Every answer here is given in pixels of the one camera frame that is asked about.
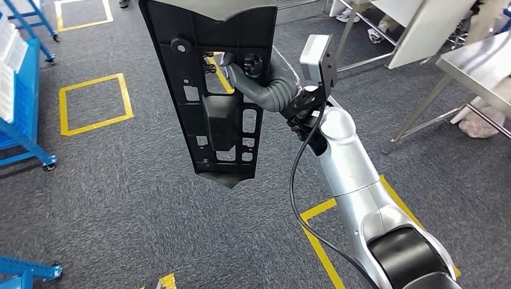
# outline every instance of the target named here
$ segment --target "black cable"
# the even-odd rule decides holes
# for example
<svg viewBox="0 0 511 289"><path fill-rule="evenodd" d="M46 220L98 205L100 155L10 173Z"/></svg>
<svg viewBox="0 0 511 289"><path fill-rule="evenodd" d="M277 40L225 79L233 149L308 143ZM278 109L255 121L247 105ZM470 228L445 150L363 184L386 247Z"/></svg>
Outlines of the black cable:
<svg viewBox="0 0 511 289"><path fill-rule="evenodd" d="M350 262L351 265L353 265L359 272L364 276L364 278L369 282L371 287L373 289L378 289L378 286L374 283L374 281L369 277L367 272L357 263L355 260L353 260L350 256L348 256L345 252L342 252L340 249L338 249L336 246L331 244L329 241L327 241L325 238L321 237L316 231L314 231L301 217L300 213L298 212L298 208L296 207L295 203L295 174L296 174L296 168L298 167L298 163L300 161L300 158L302 157L302 154L309 144L310 140L312 139L314 133L318 130L319 123L321 119L323 118L323 114L325 113L325 108L327 107L327 104L324 103L321 106L321 109L319 111L319 116L316 119L316 123L312 127L312 130L310 131L309 136L307 139L305 139L304 143L302 144L300 150L298 151L298 154L296 155L295 162L293 163L293 168L291 169L291 177L289 179L289 196L291 198L291 207L293 208L293 212L295 213L296 218L300 222L300 224L314 237L316 237L319 241L321 241L323 244L327 245L328 247L332 248L335 252L337 252L339 255L342 256L342 258L346 259L346 261Z"/></svg>

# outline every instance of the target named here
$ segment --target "metal table leg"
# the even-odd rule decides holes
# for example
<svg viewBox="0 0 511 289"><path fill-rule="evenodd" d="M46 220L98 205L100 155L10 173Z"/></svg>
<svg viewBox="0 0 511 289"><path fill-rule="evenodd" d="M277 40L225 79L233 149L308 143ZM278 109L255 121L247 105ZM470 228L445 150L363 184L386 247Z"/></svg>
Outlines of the metal table leg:
<svg viewBox="0 0 511 289"><path fill-rule="evenodd" d="M328 3L330 3L330 0L325 0L325 4L323 4L323 9L322 9L322 11L323 11L324 13L326 13L326 12L327 12Z"/></svg>
<svg viewBox="0 0 511 289"><path fill-rule="evenodd" d="M430 94L426 97L426 99L424 100L424 102L413 112L413 114L411 116L409 116L406 121L404 122L403 126L401 127L401 129L395 134L395 136L390 140L390 142L385 146L385 148L383 149L383 152L385 154L388 154L389 152L391 152L392 149L395 148L396 146L396 142L398 142L399 140L401 140L402 138L404 137L407 137L435 122L438 122L442 119L445 119L447 117L449 117L450 115L458 112L459 108L456 108L455 110L452 110L452 111L449 111L448 113L445 113L427 123L424 123L423 125L419 125L417 126L416 128L413 128L413 129L410 129L409 128L417 121L417 119L419 118L419 116L421 116L421 114L431 105L431 103L433 103L433 101L435 101L440 92L447 86L447 84L451 81L451 77L449 75L445 75L437 84L436 86L432 89L432 91L430 92Z"/></svg>
<svg viewBox="0 0 511 289"><path fill-rule="evenodd" d="M342 54L342 50L343 50L344 46L346 45L346 40L348 39L348 34L350 33L351 28L353 27L353 20L355 19L355 15L360 17L364 22L366 22L367 25L369 25L372 29L376 30L376 32L378 32L379 35L381 35L383 38L385 38L392 45L394 45L394 46L397 45L397 42L394 41L394 39L390 38L381 29L379 29L378 26L374 25L369 19L365 18L364 15L359 13L360 4L355 3L355 5L353 5L353 7L352 7L352 6L349 5L349 3L347 3L344 0L334 0L334 1L341 2L344 6L346 6L346 9L350 9L351 10L350 18L348 19L348 23L346 24L346 27L344 28L344 31L343 31L342 36L340 38L339 47L338 47L337 52L336 52L336 59L338 61L339 61L340 56ZM345 70L349 70L349 69L353 69L355 67L366 65L366 64L375 62L377 60L381 60L381 59L387 58L387 57L392 56L392 55L394 55L394 51L391 52L391 53L387 53L387 54L381 55L381 56L377 56L377 57L374 57L374 58L363 60L363 61L360 61L360 62L357 62L357 63L354 63L354 64L350 64L350 65L347 65L347 66L340 67L340 68L337 69L337 72L343 72Z"/></svg>
<svg viewBox="0 0 511 289"><path fill-rule="evenodd" d="M353 8L346 6L347 9L351 9L350 18L348 18L348 22L346 23L346 27L344 28L344 31L342 31L342 36L340 37L339 47L337 48L336 52L336 60L339 61L340 55L342 53L342 49L344 48L344 45L346 44L346 40L348 40L348 35L350 34L351 28L353 27L353 23L355 21L355 16L359 14L360 4L355 3L353 5Z"/></svg>

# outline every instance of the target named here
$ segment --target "gray flexible hose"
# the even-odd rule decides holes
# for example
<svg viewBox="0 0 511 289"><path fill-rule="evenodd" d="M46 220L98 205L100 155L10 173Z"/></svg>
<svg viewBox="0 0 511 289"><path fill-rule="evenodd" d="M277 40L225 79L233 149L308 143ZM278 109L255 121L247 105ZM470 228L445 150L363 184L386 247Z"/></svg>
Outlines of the gray flexible hose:
<svg viewBox="0 0 511 289"><path fill-rule="evenodd" d="M264 110L283 110L299 92L298 76L275 48L271 58L271 81L267 87L262 87L250 79L238 65L229 63L230 55L224 58L222 65L227 69L232 85Z"/></svg>

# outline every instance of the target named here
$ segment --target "white board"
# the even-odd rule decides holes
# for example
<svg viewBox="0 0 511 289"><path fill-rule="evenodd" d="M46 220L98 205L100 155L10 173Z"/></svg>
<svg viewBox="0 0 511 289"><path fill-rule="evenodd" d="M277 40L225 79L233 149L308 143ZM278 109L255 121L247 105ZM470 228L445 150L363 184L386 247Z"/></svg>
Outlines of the white board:
<svg viewBox="0 0 511 289"><path fill-rule="evenodd" d="M14 120L14 71L0 61L0 119Z"/></svg>
<svg viewBox="0 0 511 289"><path fill-rule="evenodd" d="M407 28L389 64L400 67L437 54L474 0L426 0Z"/></svg>

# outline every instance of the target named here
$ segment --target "gray carpet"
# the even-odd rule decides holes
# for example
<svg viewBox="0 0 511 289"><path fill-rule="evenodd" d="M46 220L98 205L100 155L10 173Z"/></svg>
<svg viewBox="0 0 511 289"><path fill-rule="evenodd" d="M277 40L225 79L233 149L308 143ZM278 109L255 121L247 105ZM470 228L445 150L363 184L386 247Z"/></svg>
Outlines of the gray carpet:
<svg viewBox="0 0 511 289"><path fill-rule="evenodd" d="M54 8L46 4L56 26ZM59 44L38 28L57 54L57 65L43 65L41 73L40 143L60 161L53 172L43 172L36 161L0 169L0 254L63 263L63 278L44 288L138 288L172 272L179 289L333 288L289 205L287 182L300 145L296 135L279 114L266 113L256 179L229 190L195 176L140 11L136 5L127 10L115 1L110 5L112 23L65 31ZM321 14L321 5L279 13L275 44L298 70L309 34L338 39L343 29ZM64 24L71 25L83 23L91 10L66 12L72 15L64 15ZM361 23L354 27L343 63L391 49L370 44L366 29ZM61 136L60 87L114 73L125 75L135 117ZM333 96L352 113L378 171L449 250L464 288L507 288L507 140L473 140L440 123L391 155L381 154L441 76L434 61L397 70L377 63L339 75ZM425 117L459 105L466 94L459 85L449 86ZM102 120L98 114L121 113L109 82L69 97L73 128ZM296 189L302 211L329 197L309 154L298 168ZM335 210L311 225L347 247ZM346 286L360 288L353 268L327 253Z"/></svg>

